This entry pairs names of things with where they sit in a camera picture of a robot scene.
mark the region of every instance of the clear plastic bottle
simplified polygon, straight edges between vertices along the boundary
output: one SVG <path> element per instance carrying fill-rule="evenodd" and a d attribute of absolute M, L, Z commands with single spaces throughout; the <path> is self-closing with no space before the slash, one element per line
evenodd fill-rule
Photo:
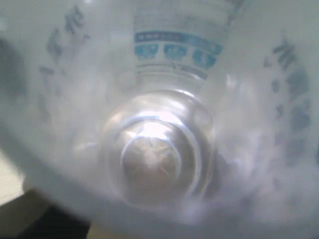
<path fill-rule="evenodd" d="M 315 0 L 22 2 L 0 137 L 35 187 L 142 238 L 315 234 Z"/>

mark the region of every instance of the dark surface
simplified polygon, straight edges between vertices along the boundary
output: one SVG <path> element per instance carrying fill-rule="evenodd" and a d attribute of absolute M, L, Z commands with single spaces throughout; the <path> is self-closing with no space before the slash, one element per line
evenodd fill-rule
<path fill-rule="evenodd" d="M 89 228 L 90 224 L 50 207 L 17 239 L 85 239 Z"/>

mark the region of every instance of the translucent plastic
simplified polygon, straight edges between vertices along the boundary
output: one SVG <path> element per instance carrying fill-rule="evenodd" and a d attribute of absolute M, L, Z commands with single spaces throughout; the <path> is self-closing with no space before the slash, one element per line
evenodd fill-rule
<path fill-rule="evenodd" d="M 316 235 L 318 1 L 3 3 L 0 144 L 35 187 L 142 238 Z"/>

